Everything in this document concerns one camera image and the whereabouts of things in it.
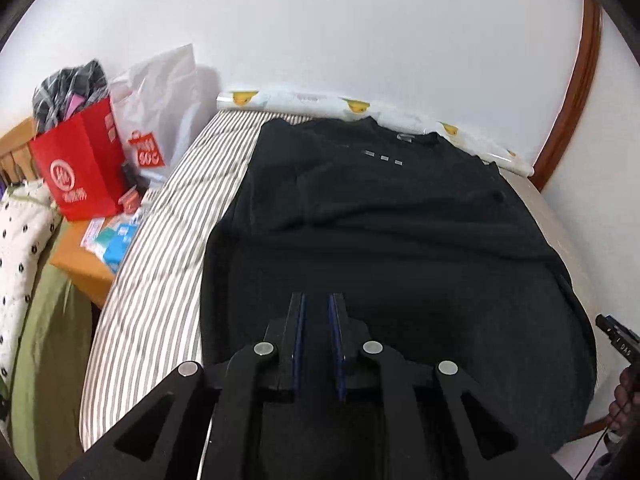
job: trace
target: mattress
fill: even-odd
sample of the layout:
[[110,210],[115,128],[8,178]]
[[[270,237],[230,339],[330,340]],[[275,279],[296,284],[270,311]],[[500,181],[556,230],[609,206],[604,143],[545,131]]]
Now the mattress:
[[[223,111],[204,128],[153,197],[100,317],[82,392],[80,437],[87,449],[183,361],[202,362],[198,323],[207,237],[231,202],[260,127],[282,117]],[[600,313],[587,272],[560,222],[529,180],[501,171],[558,251],[592,325]],[[596,332],[598,379],[609,346]]]

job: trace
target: red shopping bag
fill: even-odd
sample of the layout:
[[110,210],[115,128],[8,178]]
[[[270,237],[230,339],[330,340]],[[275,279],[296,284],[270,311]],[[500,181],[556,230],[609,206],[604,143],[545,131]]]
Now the red shopping bag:
[[33,139],[31,155],[68,220],[122,212],[124,152],[105,98]]

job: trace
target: polka dot blanket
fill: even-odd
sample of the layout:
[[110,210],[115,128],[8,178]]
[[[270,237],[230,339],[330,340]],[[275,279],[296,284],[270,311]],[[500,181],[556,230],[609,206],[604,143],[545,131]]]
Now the polka dot blanket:
[[0,200],[0,431],[5,437],[15,357],[38,260],[61,218],[42,180],[10,187]]

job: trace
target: pink item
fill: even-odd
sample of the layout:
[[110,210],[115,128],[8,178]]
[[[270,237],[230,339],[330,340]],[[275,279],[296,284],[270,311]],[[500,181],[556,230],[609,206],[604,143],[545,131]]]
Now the pink item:
[[120,197],[118,203],[123,207],[124,213],[127,215],[133,215],[140,207],[142,198],[138,193],[136,187],[129,189],[123,196]]
[[65,121],[74,114],[76,108],[78,108],[82,103],[84,103],[84,97],[79,96],[78,94],[73,94],[71,96],[69,108],[66,109]]

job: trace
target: human hand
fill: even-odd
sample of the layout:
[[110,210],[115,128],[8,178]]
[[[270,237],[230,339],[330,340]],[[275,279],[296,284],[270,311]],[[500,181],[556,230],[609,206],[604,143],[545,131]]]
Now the human hand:
[[626,424],[633,407],[640,407],[639,392],[633,393],[633,402],[629,402],[630,395],[628,391],[631,387],[631,372],[629,368],[625,368],[620,374],[620,384],[613,391],[613,396],[616,400],[609,405],[609,415],[607,415],[607,424],[614,431],[619,430]]

